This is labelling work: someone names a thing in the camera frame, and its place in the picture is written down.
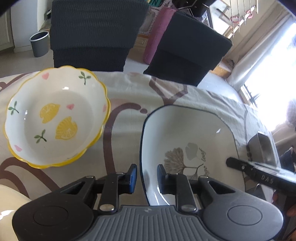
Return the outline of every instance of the metal screw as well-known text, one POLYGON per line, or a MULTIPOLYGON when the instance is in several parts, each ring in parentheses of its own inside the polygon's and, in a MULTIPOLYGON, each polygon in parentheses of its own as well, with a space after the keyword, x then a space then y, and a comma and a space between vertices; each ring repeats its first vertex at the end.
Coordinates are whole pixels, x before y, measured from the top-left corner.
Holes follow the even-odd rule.
POLYGON ((193 206, 193 205, 186 204, 186 205, 183 205, 181 207, 181 209, 184 212, 191 213, 191 212, 194 212, 196 210, 196 207, 193 206))
POLYGON ((100 210, 104 212, 110 212, 114 210, 114 206, 112 204, 103 204, 100 206, 100 210))

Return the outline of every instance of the hand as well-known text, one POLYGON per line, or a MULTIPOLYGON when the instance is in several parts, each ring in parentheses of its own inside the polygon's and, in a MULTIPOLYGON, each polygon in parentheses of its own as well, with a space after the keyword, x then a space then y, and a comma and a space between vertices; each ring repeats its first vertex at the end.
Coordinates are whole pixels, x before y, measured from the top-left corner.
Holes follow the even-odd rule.
MULTIPOLYGON (((275 192, 272 196, 273 204, 276 204, 278 199, 278 194, 275 192)), ((294 204, 288 211, 287 211, 288 217, 294 217, 296 216, 296 204, 294 204)), ((287 241, 296 241, 296 231, 291 234, 291 236, 287 239, 287 241)))

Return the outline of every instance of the trash can rim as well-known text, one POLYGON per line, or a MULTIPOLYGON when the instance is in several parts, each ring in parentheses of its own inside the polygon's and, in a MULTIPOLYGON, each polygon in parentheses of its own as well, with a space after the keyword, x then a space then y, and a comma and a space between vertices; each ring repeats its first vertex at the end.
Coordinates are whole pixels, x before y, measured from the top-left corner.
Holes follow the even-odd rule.
POLYGON ((35 42, 35 41, 38 41, 38 40, 41 40, 41 39, 44 39, 45 37, 47 37, 49 35, 49 32, 44 30, 44 31, 39 31, 35 34, 33 34, 31 37, 30 37, 30 42, 35 42), (32 40, 31 38, 34 37, 36 34, 39 34, 39 33, 47 33, 45 36, 43 36, 42 38, 39 38, 39 39, 34 39, 32 40))

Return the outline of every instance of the cream plate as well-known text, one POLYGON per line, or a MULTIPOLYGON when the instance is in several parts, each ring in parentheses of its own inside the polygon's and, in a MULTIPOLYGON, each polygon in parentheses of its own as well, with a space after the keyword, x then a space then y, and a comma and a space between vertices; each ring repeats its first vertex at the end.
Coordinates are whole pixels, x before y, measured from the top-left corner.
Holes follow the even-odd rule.
POLYGON ((26 80, 7 107, 4 134, 11 153, 34 168, 81 157, 101 136, 110 114, 106 86, 71 66, 26 80))
POLYGON ((12 228, 12 217, 17 209, 30 201, 16 190, 0 185, 0 241, 18 241, 12 228))
POLYGON ((158 164, 167 173, 184 173, 192 179, 206 175, 245 191, 242 173, 226 166, 228 157, 238 157, 234 136, 215 114, 163 106, 147 117, 140 148, 140 174, 152 206, 175 204, 175 196, 159 192, 158 164))

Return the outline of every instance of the yellow rim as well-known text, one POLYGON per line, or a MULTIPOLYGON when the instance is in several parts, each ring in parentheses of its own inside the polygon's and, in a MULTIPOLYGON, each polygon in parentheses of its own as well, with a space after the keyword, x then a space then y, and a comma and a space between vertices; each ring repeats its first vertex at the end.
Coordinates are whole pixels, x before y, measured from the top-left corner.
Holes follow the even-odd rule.
POLYGON ((103 125, 106 124, 108 118, 109 118, 109 115, 110 115, 110 111, 111 111, 111 104, 110 104, 110 100, 108 99, 107 97, 107 88, 105 86, 105 84, 101 81, 98 80, 98 78, 96 77, 96 75, 94 73, 92 73, 91 71, 89 71, 88 69, 83 69, 83 68, 74 68, 73 66, 70 66, 70 65, 64 65, 64 66, 61 66, 59 67, 58 69, 60 68, 64 68, 64 67, 71 67, 73 69, 78 69, 78 70, 83 70, 83 71, 86 71, 88 73, 90 73, 92 76, 95 77, 95 79, 102 85, 103 89, 104 89, 104 92, 105 92, 105 98, 106 98, 106 101, 107 101, 107 111, 106 111, 106 116, 105 116, 105 119, 102 123, 102 126, 99 130, 99 133, 97 134, 97 136, 87 145, 87 147, 85 149, 83 149, 80 153, 78 153, 76 156, 70 158, 69 160, 66 160, 66 161, 63 161, 63 162, 60 162, 60 163, 55 163, 55 164, 50 164, 50 165, 36 165, 36 164, 33 164, 33 163, 30 163, 29 161, 27 160, 24 160, 22 159, 19 155, 17 155, 14 150, 11 148, 11 145, 9 143, 9 139, 8 139, 8 136, 6 134, 6 131, 5 131, 5 124, 6 124, 6 119, 7 119, 7 109, 9 107, 9 104, 11 102, 11 100, 13 99, 13 97, 19 92, 19 90, 22 88, 22 86, 27 83, 29 80, 31 80, 32 78, 35 78, 37 75, 41 74, 42 72, 44 71, 48 71, 50 69, 55 69, 55 68, 47 68, 47 69, 44 69, 40 72, 38 72, 36 75, 34 75, 33 77, 25 80, 21 86, 18 88, 17 92, 11 97, 10 101, 8 102, 8 105, 6 106, 6 117, 5 117, 5 122, 4 122, 4 125, 3 125, 3 133, 4 133, 4 136, 5 138, 7 139, 7 145, 8 145, 8 149, 10 150, 10 152, 12 153, 12 155, 14 157, 16 157, 17 159, 19 159, 20 161, 23 161, 23 162, 26 162, 28 163, 29 166, 31 167, 34 167, 34 168, 38 168, 38 169, 44 169, 44 168, 48 168, 48 167, 61 167, 61 166, 64 166, 64 165, 68 165, 74 161, 76 161, 78 158, 80 158, 88 148, 90 148, 93 144, 95 144, 101 137, 102 135, 102 132, 103 132, 103 125))

